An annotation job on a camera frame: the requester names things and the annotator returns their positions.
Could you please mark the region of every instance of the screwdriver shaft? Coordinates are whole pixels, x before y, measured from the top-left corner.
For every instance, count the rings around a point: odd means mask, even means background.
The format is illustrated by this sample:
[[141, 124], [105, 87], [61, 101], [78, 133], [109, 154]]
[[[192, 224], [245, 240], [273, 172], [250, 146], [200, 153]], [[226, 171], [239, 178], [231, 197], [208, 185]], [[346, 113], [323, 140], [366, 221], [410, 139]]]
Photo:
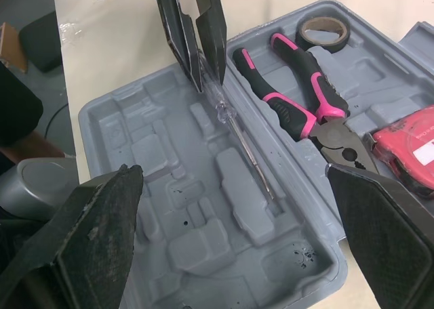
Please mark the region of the screwdriver shaft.
[[229, 125], [231, 126], [234, 134], [237, 136], [238, 140], [241, 143], [241, 147], [244, 149], [246, 155], [248, 156], [250, 163], [253, 165], [253, 168], [255, 169], [256, 173], [259, 176], [260, 181], [262, 182], [262, 185], [264, 186], [265, 190], [267, 191], [267, 194], [270, 196], [271, 201], [275, 200], [275, 195], [273, 192], [273, 189], [271, 188], [268, 180], [265, 178], [264, 172], [262, 171], [261, 167], [259, 166], [258, 161], [256, 160], [252, 149], [250, 148], [249, 144], [245, 140], [243, 133], [241, 131], [241, 128], [239, 127], [238, 123], [234, 118], [230, 118], [228, 120]]

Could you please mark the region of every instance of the tape roll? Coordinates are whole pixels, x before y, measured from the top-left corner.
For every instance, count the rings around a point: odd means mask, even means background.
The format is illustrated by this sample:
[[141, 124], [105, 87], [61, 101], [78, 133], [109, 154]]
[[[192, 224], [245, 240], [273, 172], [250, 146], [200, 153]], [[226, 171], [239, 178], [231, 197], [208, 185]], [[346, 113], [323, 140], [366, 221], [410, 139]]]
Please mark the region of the tape roll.
[[[325, 31], [336, 33], [339, 37], [330, 42], [315, 40], [307, 35], [308, 30]], [[348, 43], [350, 37], [350, 27], [342, 20], [330, 16], [319, 16], [305, 20], [298, 25], [296, 32], [296, 44], [303, 50], [308, 50], [313, 46], [321, 46], [330, 53], [339, 52]]]

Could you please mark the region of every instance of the pliers handle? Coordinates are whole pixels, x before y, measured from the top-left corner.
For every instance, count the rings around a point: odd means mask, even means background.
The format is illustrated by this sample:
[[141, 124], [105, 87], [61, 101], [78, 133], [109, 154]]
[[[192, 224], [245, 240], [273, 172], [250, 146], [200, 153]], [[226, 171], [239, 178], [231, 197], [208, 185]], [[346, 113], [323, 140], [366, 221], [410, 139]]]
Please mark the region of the pliers handle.
[[329, 117], [345, 118], [348, 115], [347, 102], [336, 93], [311, 53], [299, 48], [281, 33], [271, 36], [270, 45], [298, 78], [309, 100], [309, 108], [319, 123]]
[[235, 50], [233, 60], [238, 71], [249, 82], [253, 93], [277, 113], [280, 126], [296, 141], [307, 138], [316, 124], [315, 115], [269, 85], [259, 74], [245, 48]]

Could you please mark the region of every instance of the hole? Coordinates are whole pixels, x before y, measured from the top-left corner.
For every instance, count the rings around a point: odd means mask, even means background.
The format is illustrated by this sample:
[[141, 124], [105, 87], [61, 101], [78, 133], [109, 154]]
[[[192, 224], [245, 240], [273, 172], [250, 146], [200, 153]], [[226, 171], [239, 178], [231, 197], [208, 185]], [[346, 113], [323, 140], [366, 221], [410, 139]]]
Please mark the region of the hole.
[[342, 156], [345, 160], [354, 162], [357, 159], [357, 152], [353, 148], [344, 148]]
[[307, 20], [301, 31], [305, 39], [316, 44], [331, 44], [347, 34], [343, 22], [325, 16]]
[[339, 39], [338, 33], [331, 33], [324, 30], [311, 30], [307, 29], [304, 34], [310, 39], [321, 41], [322, 43], [333, 43]]

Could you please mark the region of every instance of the pliers jaw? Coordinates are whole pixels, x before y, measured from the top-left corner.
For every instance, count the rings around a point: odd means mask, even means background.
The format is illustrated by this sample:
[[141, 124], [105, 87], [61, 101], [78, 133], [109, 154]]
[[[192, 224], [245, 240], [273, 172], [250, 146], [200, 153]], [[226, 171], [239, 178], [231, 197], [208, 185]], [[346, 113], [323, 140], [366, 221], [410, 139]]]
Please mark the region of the pliers jaw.
[[378, 173], [375, 162], [363, 142], [344, 122], [345, 119], [332, 119], [314, 127], [310, 135], [319, 151], [330, 163]]
[[[156, 0], [163, 22], [167, 43], [185, 75], [197, 91], [202, 92], [199, 50], [193, 21], [183, 14], [179, 0]], [[226, 22], [220, 0], [196, 0], [199, 17], [197, 31], [203, 53], [220, 84], [226, 70]]]

